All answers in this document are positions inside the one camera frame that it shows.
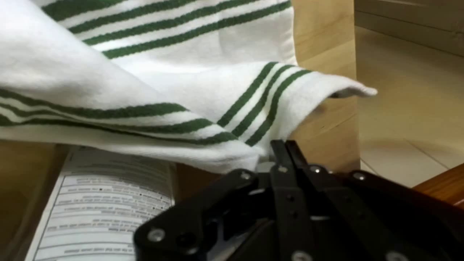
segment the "screw head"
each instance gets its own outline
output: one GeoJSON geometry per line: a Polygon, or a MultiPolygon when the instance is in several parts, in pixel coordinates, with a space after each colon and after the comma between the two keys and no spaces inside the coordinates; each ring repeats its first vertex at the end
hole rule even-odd
{"type": "Polygon", "coordinates": [[[148,240],[152,242],[160,242],[161,240],[164,239],[165,235],[166,233],[164,232],[163,229],[155,228],[155,229],[152,229],[150,232],[148,232],[147,238],[148,240]]]}
{"type": "Polygon", "coordinates": [[[356,172],[353,174],[353,177],[355,179],[359,179],[359,180],[365,180],[366,179],[366,176],[362,173],[359,173],[359,172],[356,172]]]}
{"type": "Polygon", "coordinates": [[[284,166],[279,166],[279,168],[277,170],[280,171],[280,172],[283,172],[283,173],[287,173],[288,168],[286,168],[284,166]]]}
{"type": "Polygon", "coordinates": [[[400,252],[390,251],[385,255],[387,261],[409,261],[409,259],[400,252]]]}
{"type": "Polygon", "coordinates": [[[240,178],[249,180],[249,179],[251,179],[251,175],[246,173],[246,172],[242,172],[242,174],[240,175],[240,178]]]}
{"type": "Polygon", "coordinates": [[[309,170],[311,170],[312,172],[315,172],[315,173],[319,173],[321,172],[321,168],[317,167],[317,166],[311,166],[309,168],[309,170]]]}
{"type": "Polygon", "coordinates": [[[312,261],[313,258],[306,252],[303,251],[295,251],[291,255],[292,261],[312,261]]]}

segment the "white towel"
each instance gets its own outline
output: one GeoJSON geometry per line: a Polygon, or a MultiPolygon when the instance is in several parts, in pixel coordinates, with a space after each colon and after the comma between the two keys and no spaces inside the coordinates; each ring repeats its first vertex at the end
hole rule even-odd
{"type": "Polygon", "coordinates": [[[0,0],[0,138],[255,168],[325,98],[286,0],[0,0]]]}

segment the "tile floor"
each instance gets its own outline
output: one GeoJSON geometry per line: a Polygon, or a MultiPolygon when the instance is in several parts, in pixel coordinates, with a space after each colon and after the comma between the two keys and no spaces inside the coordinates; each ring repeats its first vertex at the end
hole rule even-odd
{"type": "Polygon", "coordinates": [[[464,58],[356,28],[362,168],[408,187],[464,163],[464,58]]]}

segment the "green stripe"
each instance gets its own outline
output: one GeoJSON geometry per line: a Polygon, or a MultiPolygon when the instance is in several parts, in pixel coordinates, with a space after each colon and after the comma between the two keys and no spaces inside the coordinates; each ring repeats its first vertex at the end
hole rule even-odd
{"type": "Polygon", "coordinates": [[[24,126],[24,125],[55,125],[55,126],[77,127],[77,128],[99,130],[99,131],[105,131],[105,132],[122,134],[122,135],[149,138],[149,139],[154,139],[154,140],[180,142],[180,143],[195,144],[195,145],[214,145],[214,144],[219,144],[219,143],[228,142],[228,141],[237,139],[234,135],[232,135],[229,132],[221,132],[214,136],[203,138],[203,139],[198,139],[198,140],[181,139],[181,138],[161,138],[161,137],[143,135],[139,133],[113,130],[113,129],[109,129],[109,128],[105,128],[101,126],[95,126],[95,125],[85,124],[85,123],[77,123],[77,122],[72,122],[72,121],[67,121],[67,120],[31,119],[31,120],[27,120],[21,123],[16,123],[16,122],[10,121],[7,117],[0,115],[0,127],[15,127],[15,126],[24,126]]]}
{"type": "Polygon", "coordinates": [[[121,56],[126,56],[126,55],[131,55],[134,53],[138,53],[138,52],[151,50],[154,48],[170,46],[173,44],[177,44],[180,42],[193,39],[205,33],[209,33],[209,32],[213,32],[213,31],[216,31],[222,28],[250,22],[250,21],[268,16],[270,14],[280,12],[289,7],[291,7],[290,1],[286,1],[280,4],[272,5],[270,7],[267,7],[261,10],[251,12],[251,13],[246,13],[246,14],[242,14],[242,15],[238,15],[234,17],[225,18],[218,22],[200,26],[191,31],[181,33],[175,36],[169,36],[169,37],[156,39],[156,40],[149,41],[149,42],[142,43],[142,44],[107,50],[107,51],[104,51],[103,54],[106,55],[106,57],[113,59],[113,58],[118,58],[121,56]]]}
{"type": "Polygon", "coordinates": [[[84,22],[80,25],[68,28],[68,30],[72,33],[82,33],[93,28],[132,19],[141,15],[178,8],[194,1],[196,0],[165,0],[163,2],[156,2],[149,5],[137,7],[123,13],[117,13],[113,15],[95,18],[90,21],[84,22]]]}
{"type": "MultiPolygon", "coordinates": [[[[69,117],[67,115],[63,115],[60,113],[56,113],[54,111],[47,111],[47,110],[36,110],[36,111],[23,111],[14,106],[8,104],[0,103],[0,107],[12,111],[14,114],[20,117],[36,117],[36,116],[56,116],[61,117],[63,119],[80,121],[80,119],[76,119],[74,117],[69,117]]],[[[162,133],[162,134],[184,134],[190,133],[194,131],[201,130],[208,126],[211,126],[213,123],[207,119],[200,118],[194,119],[187,122],[179,123],[179,124],[171,124],[171,125],[159,125],[159,126],[135,126],[135,125],[125,125],[125,124],[106,124],[106,123],[91,123],[97,124],[99,126],[109,127],[112,129],[119,129],[119,130],[126,130],[126,131],[139,131],[139,132],[147,132],[147,133],[162,133]]]]}
{"type": "Polygon", "coordinates": [[[264,105],[266,104],[267,97],[269,95],[269,92],[271,91],[272,86],[274,83],[277,81],[279,76],[286,71],[289,68],[292,68],[293,65],[285,65],[279,68],[277,72],[272,76],[271,80],[269,81],[268,85],[266,86],[266,89],[263,92],[263,95],[259,99],[259,101],[256,103],[256,105],[253,107],[253,109],[245,116],[245,118],[235,127],[235,129],[232,131],[232,134],[239,137],[241,136],[246,129],[251,125],[251,123],[255,120],[256,116],[258,116],[259,112],[264,108],[264,105]]]}
{"type": "Polygon", "coordinates": [[[0,89],[0,97],[16,99],[28,106],[47,106],[56,111],[72,114],[75,116],[86,117],[90,119],[117,119],[144,116],[160,116],[173,112],[187,111],[186,108],[175,103],[146,104],[108,110],[69,107],[54,104],[44,100],[33,99],[4,89],[0,89]]]}
{"type": "Polygon", "coordinates": [[[107,8],[124,0],[58,0],[42,7],[42,10],[55,21],[107,8]]]}
{"type": "Polygon", "coordinates": [[[88,45],[95,45],[95,44],[103,43],[103,42],[110,41],[110,40],[125,38],[125,37],[129,37],[133,35],[161,30],[161,29],[172,28],[172,27],[185,24],[197,18],[201,18],[201,17],[211,15],[214,13],[219,13],[220,11],[223,11],[225,9],[238,7],[238,6],[245,5],[251,2],[255,2],[255,1],[257,0],[225,1],[215,6],[202,7],[200,9],[194,10],[192,12],[186,13],[184,15],[181,15],[173,19],[165,19],[165,20],[161,20],[161,21],[157,21],[157,22],[153,22],[153,23],[149,23],[149,24],[145,24],[141,26],[136,26],[133,28],[125,29],[125,30],[120,30],[120,31],[113,32],[113,33],[106,33],[106,34],[98,35],[98,36],[86,39],[84,40],[84,42],[88,45]]]}
{"type": "Polygon", "coordinates": [[[301,71],[295,72],[279,85],[276,92],[274,93],[274,96],[272,97],[271,108],[269,110],[269,114],[267,115],[267,118],[264,120],[261,126],[256,130],[256,132],[245,142],[246,144],[248,144],[249,146],[254,146],[256,145],[256,143],[258,143],[263,138],[263,136],[271,128],[272,124],[274,123],[274,120],[276,119],[277,106],[278,106],[279,99],[282,93],[296,79],[310,72],[311,71],[307,71],[307,70],[301,70],[301,71]]]}
{"type": "Polygon", "coordinates": [[[259,75],[253,80],[248,89],[238,98],[237,101],[230,107],[228,111],[219,119],[218,125],[221,127],[226,126],[237,114],[237,112],[250,100],[256,90],[263,83],[264,79],[268,76],[271,69],[276,65],[276,62],[266,64],[259,75]]]}

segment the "striped towel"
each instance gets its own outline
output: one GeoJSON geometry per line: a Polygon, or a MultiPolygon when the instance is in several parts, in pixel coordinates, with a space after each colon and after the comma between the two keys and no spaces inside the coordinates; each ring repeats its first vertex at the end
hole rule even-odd
{"type": "Polygon", "coordinates": [[[325,98],[287,0],[0,0],[0,138],[255,168],[325,98]]]}

